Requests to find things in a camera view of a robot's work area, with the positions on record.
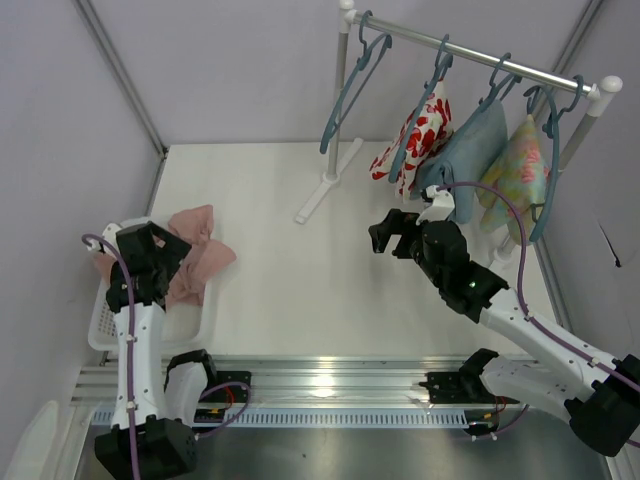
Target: red floral cloth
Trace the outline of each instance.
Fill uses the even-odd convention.
[[[407,133],[412,115],[413,112],[407,117],[398,136],[371,164],[369,172],[374,180],[379,180],[389,175],[393,159]],[[409,201],[411,191],[415,186],[418,168],[442,150],[451,135],[453,135],[451,108],[446,97],[444,84],[440,80],[433,93],[427,98],[411,131],[411,136],[405,149],[402,168],[398,173],[398,177],[394,180],[396,195],[401,197],[404,202]]]

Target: white rack foot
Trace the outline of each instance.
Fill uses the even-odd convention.
[[[307,202],[296,215],[296,223],[299,223],[300,225],[304,225],[305,223],[307,223],[307,220],[309,220],[311,214],[315,211],[318,205],[320,205],[322,199],[327,195],[327,193],[329,193],[329,190],[331,190],[332,187],[338,184],[338,182],[340,181],[340,174],[344,171],[345,168],[347,168],[349,163],[351,163],[351,160],[353,160],[353,157],[356,156],[363,143],[364,140],[362,140],[361,138],[356,138],[349,146],[349,149],[342,156],[342,158],[338,161],[337,179],[329,180],[326,177],[326,173],[322,175],[322,181],[320,182],[320,185],[318,185],[318,188],[316,188],[316,190],[311,194],[309,200],[307,200]]]

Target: tie-dye cloth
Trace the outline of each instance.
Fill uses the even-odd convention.
[[[369,172],[374,180],[386,177],[391,171],[393,159],[407,133],[412,116],[413,112],[409,114],[398,136],[371,164]],[[451,135],[453,135],[451,109],[449,108],[449,100],[447,100],[444,83],[440,80],[436,84],[433,93],[427,98],[424,107],[422,107],[420,116],[407,142],[402,168],[398,173],[398,177],[394,179],[396,196],[401,197],[404,203],[410,200],[411,192],[415,187],[418,168],[427,160],[433,158],[449,141]]]
[[[548,175],[549,168],[540,154],[535,123],[528,115],[480,181],[513,202],[522,215],[528,239],[534,226],[532,205],[544,203]],[[506,223],[511,238],[521,245],[518,223],[507,204],[486,190],[478,188],[476,193],[480,205],[487,209],[480,221],[481,230],[490,233]]]

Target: wall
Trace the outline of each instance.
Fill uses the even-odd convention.
[[[640,3],[609,2],[573,67],[593,80],[618,75],[624,88],[561,177],[546,234],[575,332],[621,357],[640,357],[639,17]],[[579,117],[563,122],[565,139]]]
[[[141,214],[156,159],[70,1],[0,3],[0,44],[1,477],[92,356],[80,235]]]
[[[318,140],[331,111],[338,0],[94,0],[164,140]],[[356,0],[381,18],[551,68],[585,0]],[[361,52],[356,28],[348,70]],[[376,32],[367,32],[374,38]],[[345,124],[388,139],[431,78],[435,52],[396,40]],[[457,59],[448,74],[460,125],[488,92],[488,67]],[[524,101],[513,93],[508,116]]]

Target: pink cloth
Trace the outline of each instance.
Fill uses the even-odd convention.
[[[211,205],[176,213],[169,220],[169,231],[193,246],[169,284],[165,297],[167,310],[177,302],[202,306],[207,280],[233,263],[236,254],[224,243],[210,238],[213,232]],[[113,262],[113,257],[103,253],[94,257],[94,264],[107,283]]]

